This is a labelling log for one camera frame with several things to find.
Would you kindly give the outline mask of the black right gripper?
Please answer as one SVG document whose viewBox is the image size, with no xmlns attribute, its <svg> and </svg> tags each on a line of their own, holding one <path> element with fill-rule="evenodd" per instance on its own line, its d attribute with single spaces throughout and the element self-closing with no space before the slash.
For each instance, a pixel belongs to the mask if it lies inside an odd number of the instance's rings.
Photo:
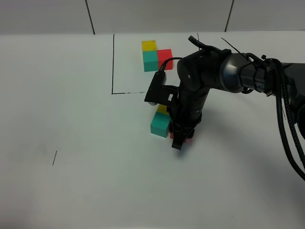
<svg viewBox="0 0 305 229">
<path fill-rule="evenodd" d="M 191 91 L 181 84 L 178 87 L 163 85 L 161 98 L 167 100 L 172 119 L 170 132 L 173 136 L 172 148 L 181 150 L 187 139 L 192 139 L 194 128 L 202 119 L 202 109 L 210 91 L 209 87 L 200 87 Z"/>
</svg>

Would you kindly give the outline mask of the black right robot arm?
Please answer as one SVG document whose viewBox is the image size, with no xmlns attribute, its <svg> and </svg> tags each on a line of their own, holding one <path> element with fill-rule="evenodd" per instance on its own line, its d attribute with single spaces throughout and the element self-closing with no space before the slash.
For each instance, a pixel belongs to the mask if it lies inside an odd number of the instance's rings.
<svg viewBox="0 0 305 229">
<path fill-rule="evenodd" d="M 305 131 L 305 66 L 262 60 L 251 53 L 207 48 L 180 58 L 178 86 L 166 85 L 165 65 L 155 73 L 145 101 L 167 107 L 173 148 L 181 149 L 192 138 L 202 119 L 202 109 L 211 89 L 248 94 L 252 91 L 276 97 L 277 111 L 287 109 L 290 127 Z"/>
</svg>

